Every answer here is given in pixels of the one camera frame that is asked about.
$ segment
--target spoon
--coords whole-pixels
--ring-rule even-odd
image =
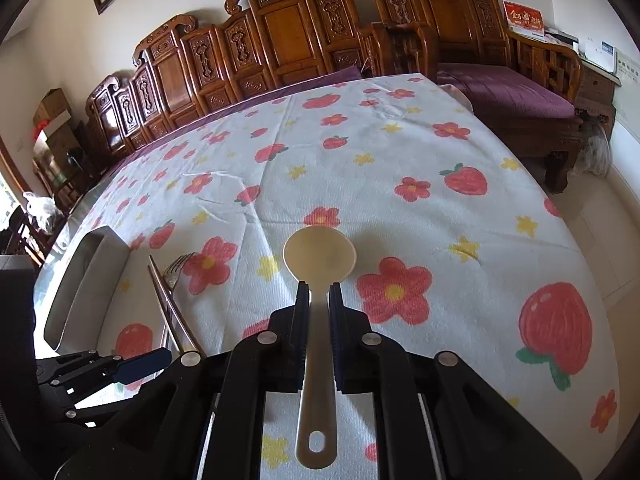
[[[353,270],[356,249],[340,231],[311,226],[289,237],[283,259],[293,277],[306,282],[311,291],[296,457],[309,469],[322,469],[338,455],[334,360],[326,297],[331,285],[341,282]],[[314,440],[315,449],[310,439]]]

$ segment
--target tile floor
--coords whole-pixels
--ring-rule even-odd
[[[640,413],[640,231],[606,179],[586,173],[551,200],[602,295],[618,359],[622,443]]]

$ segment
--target clear plastic bag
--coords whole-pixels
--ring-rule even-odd
[[[607,176],[611,168],[611,148],[600,120],[593,117],[584,118],[580,132],[584,135],[584,147],[578,154],[570,174],[579,175],[591,171],[597,176]]]
[[[23,193],[22,196],[27,199],[27,213],[35,217],[38,227],[47,235],[53,234],[56,221],[63,216],[53,199],[36,196],[31,191]]]

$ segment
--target silver bolt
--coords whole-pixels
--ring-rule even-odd
[[[271,330],[265,330],[258,334],[258,343],[262,345],[270,345],[278,340],[278,335]]]
[[[453,352],[442,352],[438,355],[438,361],[442,366],[455,366],[458,364],[458,356]]]
[[[197,352],[187,352],[186,354],[182,355],[182,357],[180,358],[180,362],[184,366],[195,366],[200,362],[200,359],[200,354],[198,354]]]
[[[380,334],[376,334],[375,332],[367,332],[364,336],[362,336],[362,342],[365,345],[376,346],[382,343],[382,337]]]

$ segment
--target yellow flower center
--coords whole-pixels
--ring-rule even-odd
[[[216,264],[216,259],[215,258],[213,258],[212,256],[205,256],[204,260],[202,261],[202,268],[203,269],[210,269],[215,264]]]
[[[400,301],[404,298],[404,288],[400,285],[389,285],[385,289],[385,298],[389,301]]]

